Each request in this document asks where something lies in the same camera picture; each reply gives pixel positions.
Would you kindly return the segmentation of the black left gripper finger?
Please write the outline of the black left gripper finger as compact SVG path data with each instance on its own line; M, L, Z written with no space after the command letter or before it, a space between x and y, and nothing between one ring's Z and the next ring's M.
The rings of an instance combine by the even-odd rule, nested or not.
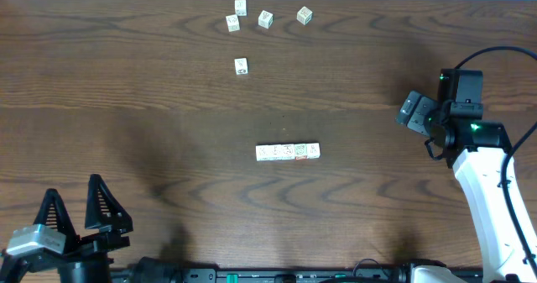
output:
M98 174L91 174L88 182L85 229L119 233L133 231L132 218Z
M56 189L50 188L45 192L34 224L43 224L64 234L65 249L75 249L77 247L79 235L76 233L65 204Z

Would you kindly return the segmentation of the wooden block letter A green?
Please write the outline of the wooden block letter A green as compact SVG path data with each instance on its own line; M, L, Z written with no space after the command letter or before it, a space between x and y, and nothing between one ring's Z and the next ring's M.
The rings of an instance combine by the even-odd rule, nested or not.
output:
M306 145L307 149L307 158L308 159L318 159L321 156L321 149L319 143L311 143Z

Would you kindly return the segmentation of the wooden block snail letter Y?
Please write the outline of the wooden block snail letter Y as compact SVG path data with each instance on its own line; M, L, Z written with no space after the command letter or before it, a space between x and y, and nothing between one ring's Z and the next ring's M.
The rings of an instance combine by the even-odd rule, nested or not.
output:
M307 159L307 144L295 144L295 159L304 160Z

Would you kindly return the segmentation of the wooden block blue side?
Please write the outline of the wooden block blue side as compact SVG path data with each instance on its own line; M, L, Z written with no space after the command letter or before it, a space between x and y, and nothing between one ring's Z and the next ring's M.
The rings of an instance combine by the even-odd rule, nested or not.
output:
M293 144L281 145L281 159L282 160L294 160L295 159L295 146Z
M268 147L268 159L269 160L281 160L283 156L282 145L274 144Z

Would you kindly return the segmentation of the wooden block green side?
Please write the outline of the wooden block green side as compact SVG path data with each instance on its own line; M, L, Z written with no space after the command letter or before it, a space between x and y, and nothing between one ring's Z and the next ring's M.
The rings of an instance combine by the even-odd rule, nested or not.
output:
M256 149L257 161L269 160L270 158L270 153L269 153L270 146L269 145L257 145L255 149Z

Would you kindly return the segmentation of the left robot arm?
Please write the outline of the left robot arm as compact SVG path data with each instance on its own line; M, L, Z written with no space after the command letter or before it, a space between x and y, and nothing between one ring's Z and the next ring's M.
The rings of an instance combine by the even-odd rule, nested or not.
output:
M77 234L59 192L48 189L33 224L15 230L1 252L1 281L46 270L66 283L182 281L176 266L148 257L124 270L111 268L108 254L130 245L133 220L98 174L88 181L85 228L96 232Z

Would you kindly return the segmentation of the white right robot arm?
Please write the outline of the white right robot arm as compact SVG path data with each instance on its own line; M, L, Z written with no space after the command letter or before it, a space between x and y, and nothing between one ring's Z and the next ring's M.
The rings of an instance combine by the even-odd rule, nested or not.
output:
M479 242L483 280L536 280L536 232L514 173L512 146L504 126L482 120L473 100L437 102L411 92L397 123L442 149L471 211Z

